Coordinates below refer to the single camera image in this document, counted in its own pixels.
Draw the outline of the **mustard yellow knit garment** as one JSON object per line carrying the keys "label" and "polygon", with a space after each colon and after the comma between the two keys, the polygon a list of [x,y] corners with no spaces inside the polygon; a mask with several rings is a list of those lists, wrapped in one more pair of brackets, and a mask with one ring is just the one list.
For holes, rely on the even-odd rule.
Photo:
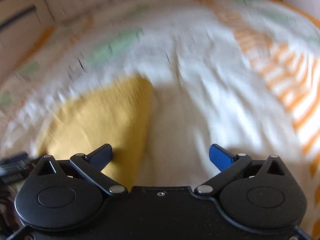
{"label": "mustard yellow knit garment", "polygon": [[102,172],[130,189],[145,153],[152,97],[151,82],[134,76],[68,100],[42,127],[35,154],[62,160],[110,144],[112,161]]}

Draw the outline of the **white patterned bed cover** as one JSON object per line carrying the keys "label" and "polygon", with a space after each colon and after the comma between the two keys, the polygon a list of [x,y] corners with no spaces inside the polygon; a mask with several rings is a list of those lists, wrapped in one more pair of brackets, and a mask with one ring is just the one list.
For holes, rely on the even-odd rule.
{"label": "white patterned bed cover", "polygon": [[[36,156],[66,101],[134,76],[153,87],[135,184],[110,196],[69,159]],[[215,194],[218,144],[252,163]],[[319,20],[279,0],[151,2],[50,29],[1,81],[2,239],[319,239]]]}

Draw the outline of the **white shelf unit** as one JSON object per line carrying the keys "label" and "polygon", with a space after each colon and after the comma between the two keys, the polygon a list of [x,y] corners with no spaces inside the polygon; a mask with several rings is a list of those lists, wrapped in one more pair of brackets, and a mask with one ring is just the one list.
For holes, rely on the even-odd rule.
{"label": "white shelf unit", "polygon": [[1,0],[1,81],[39,46],[53,25],[45,0]]}

